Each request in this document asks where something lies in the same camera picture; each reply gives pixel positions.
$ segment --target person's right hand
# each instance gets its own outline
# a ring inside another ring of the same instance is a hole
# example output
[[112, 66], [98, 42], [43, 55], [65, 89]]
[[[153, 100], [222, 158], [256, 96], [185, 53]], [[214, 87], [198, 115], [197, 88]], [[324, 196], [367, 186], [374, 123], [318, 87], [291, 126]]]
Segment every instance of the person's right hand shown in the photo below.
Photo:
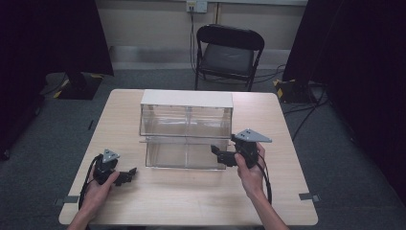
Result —
[[[260, 143], [257, 143], [257, 149], [259, 155], [262, 156], [259, 157], [259, 164], [264, 169], [265, 163], [263, 162], [263, 159], [265, 157], [265, 149]], [[253, 168], [248, 169], [245, 163], [245, 158], [239, 153], [236, 153], [235, 158], [238, 164], [238, 176], [241, 178], [242, 187], [247, 196], [252, 199], [254, 196], [264, 195], [262, 184], [263, 174], [259, 167], [254, 166]]]

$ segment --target gray carpet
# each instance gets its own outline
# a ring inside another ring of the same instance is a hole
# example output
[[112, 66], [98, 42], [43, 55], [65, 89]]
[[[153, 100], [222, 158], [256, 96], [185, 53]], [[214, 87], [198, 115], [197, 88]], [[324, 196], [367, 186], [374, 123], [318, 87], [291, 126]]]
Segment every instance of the gray carpet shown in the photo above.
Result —
[[[258, 75], [274, 72], [259, 70]], [[57, 86], [62, 77], [48, 76], [44, 92]], [[65, 229], [58, 222], [61, 207], [54, 202], [68, 194], [111, 90], [192, 90], [193, 83], [192, 70], [121, 70], [102, 81], [92, 101], [56, 100], [47, 95], [41, 112], [11, 149], [11, 159], [0, 162], [0, 229]], [[243, 84], [235, 83], [201, 81], [199, 89], [245, 90]], [[252, 91], [275, 89], [267, 80], [254, 84]], [[320, 95], [319, 88], [315, 95]], [[307, 106], [284, 103], [282, 109]], [[285, 116], [292, 135], [308, 112]], [[350, 138], [344, 121], [329, 103], [317, 107], [305, 121], [294, 145], [310, 192], [321, 198], [315, 203], [319, 223], [291, 229], [406, 228], [405, 207], [380, 170]]]

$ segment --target chair seat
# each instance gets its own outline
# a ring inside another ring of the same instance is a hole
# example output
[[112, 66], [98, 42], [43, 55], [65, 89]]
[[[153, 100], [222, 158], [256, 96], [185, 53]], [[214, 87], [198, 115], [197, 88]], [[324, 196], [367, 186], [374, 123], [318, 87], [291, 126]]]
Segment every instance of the chair seat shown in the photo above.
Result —
[[201, 60], [201, 70], [250, 76], [254, 51], [208, 44]]

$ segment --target baseboard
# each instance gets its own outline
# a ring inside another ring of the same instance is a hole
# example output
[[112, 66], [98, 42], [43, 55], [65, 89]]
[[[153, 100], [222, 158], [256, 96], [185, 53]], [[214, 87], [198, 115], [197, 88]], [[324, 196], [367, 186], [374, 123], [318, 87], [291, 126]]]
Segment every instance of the baseboard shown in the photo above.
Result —
[[[109, 54], [113, 69], [189, 69], [189, 49], [168, 47], [112, 46]], [[290, 50], [264, 50], [259, 69], [276, 69], [286, 64]]]

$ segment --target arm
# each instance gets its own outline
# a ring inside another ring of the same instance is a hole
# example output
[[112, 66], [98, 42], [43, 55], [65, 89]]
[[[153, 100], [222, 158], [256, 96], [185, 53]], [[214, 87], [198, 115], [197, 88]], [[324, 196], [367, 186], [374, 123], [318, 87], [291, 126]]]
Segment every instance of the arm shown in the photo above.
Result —
[[90, 184], [87, 188], [86, 195], [84, 197], [83, 204], [78, 210], [71, 224], [68, 226], [68, 230], [85, 229], [87, 224], [92, 220], [99, 209], [107, 199], [108, 192], [113, 182], [119, 176], [119, 172], [113, 172], [110, 174], [104, 184], [100, 185], [97, 181], [93, 180], [93, 171], [90, 173]]
[[[260, 143], [257, 143], [259, 155], [264, 157], [265, 149]], [[268, 202], [263, 192], [262, 179], [263, 175], [258, 166], [248, 169], [245, 159], [239, 153], [236, 154], [238, 164], [238, 176], [241, 178], [242, 187], [247, 196], [251, 199], [259, 215], [260, 221], [266, 230], [271, 229], [288, 229], [283, 220], [279, 217], [272, 205]], [[259, 158], [259, 164], [264, 167], [264, 162]]]

